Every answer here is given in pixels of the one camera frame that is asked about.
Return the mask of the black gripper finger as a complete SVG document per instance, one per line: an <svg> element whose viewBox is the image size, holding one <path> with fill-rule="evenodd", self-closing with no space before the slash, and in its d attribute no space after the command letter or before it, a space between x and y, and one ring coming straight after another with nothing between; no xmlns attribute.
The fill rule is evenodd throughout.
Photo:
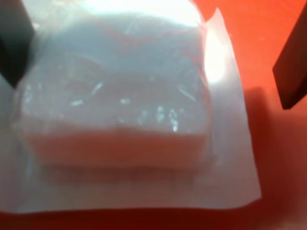
<svg viewBox="0 0 307 230"><path fill-rule="evenodd" d="M306 9L300 13L272 70L282 108L291 109L307 94Z"/></svg>
<svg viewBox="0 0 307 230"><path fill-rule="evenodd" d="M20 0L0 2L0 73L15 88L27 64L34 29Z"/></svg>

